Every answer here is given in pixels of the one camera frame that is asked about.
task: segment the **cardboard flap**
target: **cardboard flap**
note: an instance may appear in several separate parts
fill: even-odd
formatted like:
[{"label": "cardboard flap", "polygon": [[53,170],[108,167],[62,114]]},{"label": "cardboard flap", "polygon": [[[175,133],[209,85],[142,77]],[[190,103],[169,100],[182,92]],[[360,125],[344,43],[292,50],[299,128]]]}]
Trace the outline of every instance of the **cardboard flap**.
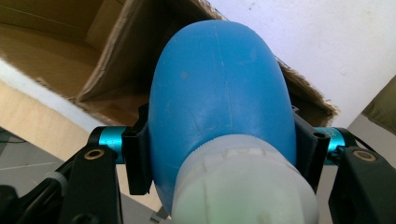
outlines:
[{"label": "cardboard flap", "polygon": [[325,127],[338,115],[338,109],[315,89],[302,75],[276,58],[288,86],[291,103],[299,115],[312,126]]},{"label": "cardboard flap", "polygon": [[206,1],[126,1],[79,101],[131,83],[131,92],[149,92],[155,65],[168,40],[182,27],[223,19]]},{"label": "cardboard flap", "polygon": [[0,22],[85,38],[103,1],[0,0]]}]

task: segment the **black plastic part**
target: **black plastic part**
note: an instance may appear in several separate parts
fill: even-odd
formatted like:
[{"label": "black plastic part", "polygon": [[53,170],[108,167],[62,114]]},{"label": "black plastic part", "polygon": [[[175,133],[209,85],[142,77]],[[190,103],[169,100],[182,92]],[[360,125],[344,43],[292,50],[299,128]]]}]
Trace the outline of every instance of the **black plastic part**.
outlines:
[{"label": "black plastic part", "polygon": [[87,147],[93,147],[99,145],[99,139],[102,134],[102,131],[106,128],[106,126],[100,126],[93,129],[88,138]]},{"label": "black plastic part", "polygon": [[115,158],[106,146],[84,147],[75,156],[59,224],[122,223]]},{"label": "black plastic part", "polygon": [[122,155],[128,177],[129,193],[145,195],[152,182],[149,132],[147,120],[149,105],[139,107],[139,120],[133,128],[128,127],[122,134]]},{"label": "black plastic part", "polygon": [[0,186],[0,220],[9,221],[9,214],[13,212],[11,205],[18,200],[17,191],[11,187],[2,185]]},{"label": "black plastic part", "polygon": [[315,130],[294,113],[297,141],[296,168],[312,187],[318,190],[318,183],[326,159],[330,136]]},{"label": "black plastic part", "polygon": [[356,143],[355,136],[348,131],[347,129],[344,128],[335,128],[338,130],[341,135],[343,135],[344,142],[346,143],[345,147],[358,147],[358,144]]},{"label": "black plastic part", "polygon": [[[375,160],[367,160],[373,155]],[[334,224],[395,224],[396,170],[379,154],[346,148],[329,199]]]}]

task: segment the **blue cylinder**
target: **blue cylinder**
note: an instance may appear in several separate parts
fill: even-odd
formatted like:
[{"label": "blue cylinder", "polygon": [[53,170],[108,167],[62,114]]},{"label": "blue cylinder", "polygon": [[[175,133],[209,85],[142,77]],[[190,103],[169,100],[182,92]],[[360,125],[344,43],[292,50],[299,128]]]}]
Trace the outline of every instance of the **blue cylinder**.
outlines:
[{"label": "blue cylinder", "polygon": [[216,137],[258,137],[295,164],[295,127],[275,56],[246,26],[191,24],[168,42],[151,86],[148,131],[154,183],[171,212],[177,172],[189,154]]}]

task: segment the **brown cardboard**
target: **brown cardboard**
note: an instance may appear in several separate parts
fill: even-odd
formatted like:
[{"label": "brown cardboard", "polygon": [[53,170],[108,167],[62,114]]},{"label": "brown cardboard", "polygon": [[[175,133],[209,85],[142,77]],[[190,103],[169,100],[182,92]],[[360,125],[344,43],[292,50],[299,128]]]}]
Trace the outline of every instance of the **brown cardboard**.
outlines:
[{"label": "brown cardboard", "polygon": [[[102,121],[133,125],[167,41],[209,19],[225,20],[204,0],[0,0],[0,55]],[[336,109],[278,61],[302,117],[327,124]]]}]

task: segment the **white nozzle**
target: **white nozzle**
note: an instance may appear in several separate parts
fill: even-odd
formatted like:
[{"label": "white nozzle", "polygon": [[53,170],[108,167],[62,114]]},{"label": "white nozzle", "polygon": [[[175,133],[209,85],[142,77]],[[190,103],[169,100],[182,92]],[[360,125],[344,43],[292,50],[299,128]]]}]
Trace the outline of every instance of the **white nozzle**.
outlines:
[{"label": "white nozzle", "polygon": [[315,194],[259,138],[230,134],[198,147],[177,175],[175,224],[318,223]]}]

